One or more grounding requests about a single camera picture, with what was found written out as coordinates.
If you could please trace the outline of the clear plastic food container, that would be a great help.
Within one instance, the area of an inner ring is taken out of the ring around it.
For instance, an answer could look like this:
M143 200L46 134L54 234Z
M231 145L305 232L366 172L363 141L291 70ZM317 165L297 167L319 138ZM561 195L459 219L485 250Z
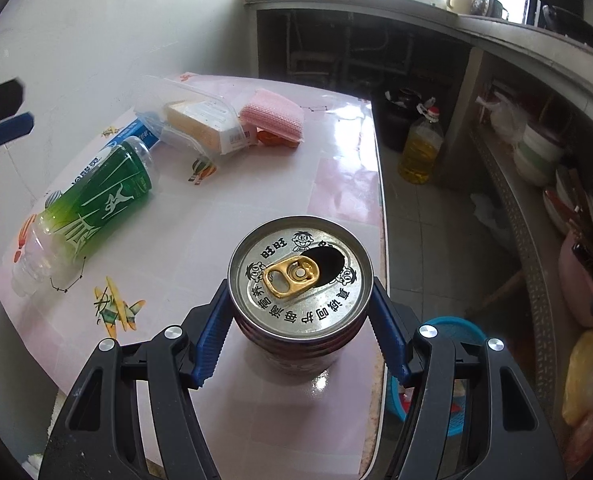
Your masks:
M229 102L177 81L143 76L134 112L159 140L211 160L248 148L253 141Z

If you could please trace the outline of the pink sponge cloth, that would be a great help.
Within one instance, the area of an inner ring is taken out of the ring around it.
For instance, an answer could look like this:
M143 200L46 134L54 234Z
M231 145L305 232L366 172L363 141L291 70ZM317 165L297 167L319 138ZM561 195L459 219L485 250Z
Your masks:
M291 100L266 89L258 89L240 110L242 122L295 143L303 140L304 110Z

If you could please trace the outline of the yellow plastic bag on shelf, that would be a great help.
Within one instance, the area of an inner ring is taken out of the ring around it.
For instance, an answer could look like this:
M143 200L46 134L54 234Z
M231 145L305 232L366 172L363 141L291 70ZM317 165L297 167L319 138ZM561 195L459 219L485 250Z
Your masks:
M593 454L593 330L579 337L569 358L562 417L573 428L563 454L573 474Z

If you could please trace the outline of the yellow cooking oil bottle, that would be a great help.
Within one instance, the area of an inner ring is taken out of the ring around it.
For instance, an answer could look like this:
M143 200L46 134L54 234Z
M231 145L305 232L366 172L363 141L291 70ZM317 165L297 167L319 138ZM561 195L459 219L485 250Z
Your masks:
M418 111L421 117L410 127L397 165L400 177L414 185L426 184L430 180L445 138L439 122L439 108L419 104Z

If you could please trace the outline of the blue toothpaste box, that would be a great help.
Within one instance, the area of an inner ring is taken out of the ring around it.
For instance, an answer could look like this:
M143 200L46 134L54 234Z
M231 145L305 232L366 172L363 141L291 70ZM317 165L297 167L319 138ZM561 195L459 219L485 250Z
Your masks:
M59 178L55 185L51 185L45 194L44 208L47 209L69 188L95 170L106 157L108 157L114 148L124 143L128 139L139 139L144 146L151 150L159 142L159 139L152 133L146 125L133 112L124 114L120 120L110 127L103 130L100 134L103 144L97 141L94 144L95 151L91 154L86 164L75 162L74 167L65 171L65 177Z

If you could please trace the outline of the orange peel piece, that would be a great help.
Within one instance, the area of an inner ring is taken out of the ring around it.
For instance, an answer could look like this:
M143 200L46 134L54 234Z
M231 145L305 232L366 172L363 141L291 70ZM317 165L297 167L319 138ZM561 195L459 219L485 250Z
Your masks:
M269 148L278 148L278 146L284 146L285 148L298 148L299 142L290 139L277 136L275 133L271 133L267 130L257 131L257 141L261 144L268 146Z

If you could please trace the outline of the stack of white bowls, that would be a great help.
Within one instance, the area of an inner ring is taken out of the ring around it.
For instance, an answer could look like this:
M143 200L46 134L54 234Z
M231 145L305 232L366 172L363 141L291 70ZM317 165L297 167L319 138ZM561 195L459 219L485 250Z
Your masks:
M543 188L553 182L564 152L561 136L537 122L528 122L514 149L513 162L526 182Z

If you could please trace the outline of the pink patterned table cover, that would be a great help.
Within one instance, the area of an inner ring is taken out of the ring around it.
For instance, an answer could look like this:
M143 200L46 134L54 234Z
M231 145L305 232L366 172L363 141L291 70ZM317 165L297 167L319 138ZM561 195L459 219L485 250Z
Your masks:
M245 148L217 169L164 143L159 180L85 247L80 262L33 295L20 275L18 234L0 264L0 301L25 347L69 390L106 337L134 344L206 304L227 276L265 326L330 326L357 298L363 274L386 273L383 191L371 104L270 81L302 108L298 148ZM266 266L325 243L322 218L359 240L369 262L334 244L336 276L295 307L267 292ZM369 326L322 372L283 370L232 327L214 375L191 394L225 479L357 479L369 468L381 418L383 364Z

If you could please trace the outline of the black wok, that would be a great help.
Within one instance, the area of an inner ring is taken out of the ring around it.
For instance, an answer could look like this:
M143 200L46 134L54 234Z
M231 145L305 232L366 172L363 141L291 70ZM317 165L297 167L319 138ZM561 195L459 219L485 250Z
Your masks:
M569 37L593 49L593 26L578 15L559 6L543 6L546 29Z

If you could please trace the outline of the white plastic bag on shelf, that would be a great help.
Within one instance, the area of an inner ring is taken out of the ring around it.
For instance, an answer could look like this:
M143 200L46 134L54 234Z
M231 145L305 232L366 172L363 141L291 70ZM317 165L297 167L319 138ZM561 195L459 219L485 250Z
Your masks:
M528 114L522 107L498 90L490 99L478 96L476 103L487 110L490 125L503 142L513 146L520 142L528 122Z

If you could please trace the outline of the red drink can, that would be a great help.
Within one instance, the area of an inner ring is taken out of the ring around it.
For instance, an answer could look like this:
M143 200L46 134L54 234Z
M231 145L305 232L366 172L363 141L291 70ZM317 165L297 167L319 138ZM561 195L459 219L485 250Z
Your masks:
M315 376L365 323L371 259L344 226L314 216L269 221L246 235L227 271L234 319L278 370Z

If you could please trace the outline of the pink pot on shelf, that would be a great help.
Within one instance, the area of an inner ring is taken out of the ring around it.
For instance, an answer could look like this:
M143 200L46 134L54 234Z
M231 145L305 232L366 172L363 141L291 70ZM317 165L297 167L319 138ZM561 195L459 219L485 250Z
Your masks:
M568 232L561 246L558 272L563 297L569 312L580 326L593 328L593 279L573 254L576 240L572 232Z

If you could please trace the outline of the green plastic bottle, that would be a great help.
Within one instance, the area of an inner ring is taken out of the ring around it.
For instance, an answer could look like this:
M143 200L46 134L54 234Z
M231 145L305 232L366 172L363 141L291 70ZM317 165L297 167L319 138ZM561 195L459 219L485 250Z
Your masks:
M153 190L154 164L139 139L128 139L30 223L11 285L20 297L70 266L83 248L120 214Z

